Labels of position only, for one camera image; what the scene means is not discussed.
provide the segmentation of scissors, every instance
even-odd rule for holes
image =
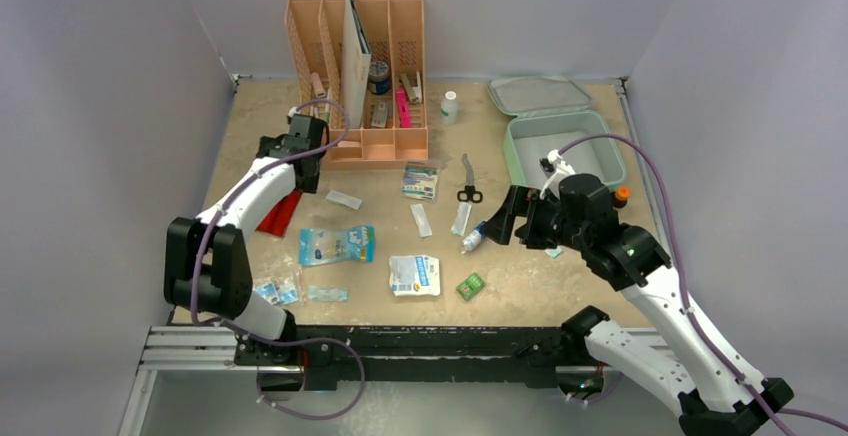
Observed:
[[[463,203],[479,203],[483,201],[483,193],[474,187],[474,170],[471,168],[467,154],[462,155],[462,164],[465,165],[465,189],[456,192],[456,199]]]

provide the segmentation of green box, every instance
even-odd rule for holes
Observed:
[[[456,292],[462,296],[462,299],[468,301],[475,294],[479,293],[484,286],[486,286],[486,282],[483,281],[483,278],[477,273],[473,273],[471,276],[465,278],[465,281],[459,283],[459,286],[456,287]]]

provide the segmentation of red cloth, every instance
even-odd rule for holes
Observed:
[[[281,199],[279,203],[271,208],[268,216],[262,220],[262,223],[256,228],[257,231],[270,233],[274,236],[282,238],[286,234],[286,229],[289,227],[294,210],[297,209],[297,203],[300,202],[300,197],[303,192],[295,189],[288,196]]]

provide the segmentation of white bottle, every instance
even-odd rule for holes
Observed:
[[[459,101],[456,99],[456,93],[448,91],[445,93],[445,99],[442,100],[442,122],[446,125],[456,123],[456,113],[459,111]]]

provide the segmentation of robotic arm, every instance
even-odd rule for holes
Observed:
[[[721,335],[698,305],[686,311],[671,259],[645,229],[620,223],[609,189],[591,174],[577,174],[552,151],[542,166],[553,174],[542,190],[512,186],[484,234],[508,244],[515,231],[529,249],[567,246],[589,269],[635,305],[663,336],[678,361],[631,338],[603,311],[589,306],[563,324],[566,344],[618,369],[660,399],[687,436],[753,434],[768,417],[746,390],[752,386],[777,412],[793,393],[779,378],[765,378]],[[697,334],[694,312],[709,340],[745,374],[738,381]]]
[[[280,159],[321,147],[328,134],[323,120],[301,114],[289,116],[289,131],[276,138],[262,137],[259,151],[247,174],[214,206],[194,219],[176,218],[168,226],[165,249],[165,300],[188,308],[191,279],[202,235],[222,208],[200,272],[198,310],[235,322],[239,327],[270,340],[295,338],[295,319],[289,311],[272,305],[253,291],[247,258],[247,240],[280,198],[299,189],[315,193],[324,153],[299,158],[291,164]],[[242,184],[253,182],[245,189]]]

